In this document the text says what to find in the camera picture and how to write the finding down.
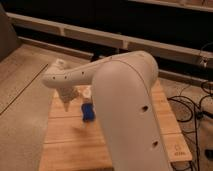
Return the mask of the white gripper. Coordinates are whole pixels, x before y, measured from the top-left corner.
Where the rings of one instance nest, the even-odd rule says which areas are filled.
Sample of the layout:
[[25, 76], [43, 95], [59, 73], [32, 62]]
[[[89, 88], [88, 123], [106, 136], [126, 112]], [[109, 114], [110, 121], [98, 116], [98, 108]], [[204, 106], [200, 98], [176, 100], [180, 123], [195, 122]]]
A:
[[70, 101], [75, 99], [79, 93], [76, 87], [58, 88], [59, 98], [64, 103], [65, 112], [69, 111]]

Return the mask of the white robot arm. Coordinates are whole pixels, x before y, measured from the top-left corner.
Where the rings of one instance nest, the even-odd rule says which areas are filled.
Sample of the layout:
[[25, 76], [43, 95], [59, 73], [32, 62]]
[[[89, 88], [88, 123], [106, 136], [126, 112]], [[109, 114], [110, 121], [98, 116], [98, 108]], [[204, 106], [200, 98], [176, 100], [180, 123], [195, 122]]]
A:
[[89, 85], [115, 171], [173, 171], [153, 106], [158, 65], [145, 51], [133, 51], [65, 69], [53, 63], [42, 82], [67, 95]]

